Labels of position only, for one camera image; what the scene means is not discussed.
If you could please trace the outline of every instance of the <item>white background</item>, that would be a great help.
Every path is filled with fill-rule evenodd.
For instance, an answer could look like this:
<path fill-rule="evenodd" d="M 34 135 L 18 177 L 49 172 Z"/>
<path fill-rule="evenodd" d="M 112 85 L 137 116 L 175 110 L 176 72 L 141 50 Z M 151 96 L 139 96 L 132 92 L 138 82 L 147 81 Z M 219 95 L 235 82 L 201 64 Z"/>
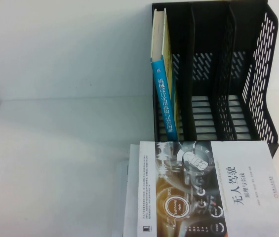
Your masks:
<path fill-rule="evenodd" d="M 151 95 L 151 3 L 0 0 L 0 102 Z M 271 75 L 279 89 L 279 34 Z"/>

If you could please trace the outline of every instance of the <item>book cover illustration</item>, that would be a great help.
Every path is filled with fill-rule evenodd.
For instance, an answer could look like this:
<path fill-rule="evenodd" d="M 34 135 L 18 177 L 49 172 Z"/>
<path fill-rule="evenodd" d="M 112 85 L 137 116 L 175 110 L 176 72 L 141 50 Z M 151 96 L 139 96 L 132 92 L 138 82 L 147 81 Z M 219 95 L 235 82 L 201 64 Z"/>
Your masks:
<path fill-rule="evenodd" d="M 138 237 L 279 237 L 267 143 L 141 142 Z"/>

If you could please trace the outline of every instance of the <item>desk organizer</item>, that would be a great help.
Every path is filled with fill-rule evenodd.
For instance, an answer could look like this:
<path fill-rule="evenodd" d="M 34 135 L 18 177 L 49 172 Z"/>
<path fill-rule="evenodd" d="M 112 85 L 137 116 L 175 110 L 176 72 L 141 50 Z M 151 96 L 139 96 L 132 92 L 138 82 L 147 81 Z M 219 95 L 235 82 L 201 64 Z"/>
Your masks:
<path fill-rule="evenodd" d="M 278 134 L 266 93 L 278 20 L 267 1 L 154 3 L 166 8 L 181 141 L 265 140 Z M 154 84 L 155 140 L 166 141 Z"/>

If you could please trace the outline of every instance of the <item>book spine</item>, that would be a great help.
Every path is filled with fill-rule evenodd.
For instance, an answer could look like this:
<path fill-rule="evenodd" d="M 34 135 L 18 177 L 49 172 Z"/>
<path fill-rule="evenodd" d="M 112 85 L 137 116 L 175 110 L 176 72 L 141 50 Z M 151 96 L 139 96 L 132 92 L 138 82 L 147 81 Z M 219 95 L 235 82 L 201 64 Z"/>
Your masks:
<path fill-rule="evenodd" d="M 168 141 L 178 141 L 164 61 L 152 62 L 152 68 Z"/>

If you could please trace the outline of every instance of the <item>book stack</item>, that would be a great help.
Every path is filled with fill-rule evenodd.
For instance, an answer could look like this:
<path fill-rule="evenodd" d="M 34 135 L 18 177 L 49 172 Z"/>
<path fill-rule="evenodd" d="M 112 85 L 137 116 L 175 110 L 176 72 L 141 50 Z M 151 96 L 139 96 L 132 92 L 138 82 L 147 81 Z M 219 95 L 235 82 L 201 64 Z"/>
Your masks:
<path fill-rule="evenodd" d="M 131 145 L 123 237 L 279 237 L 266 142 Z"/>

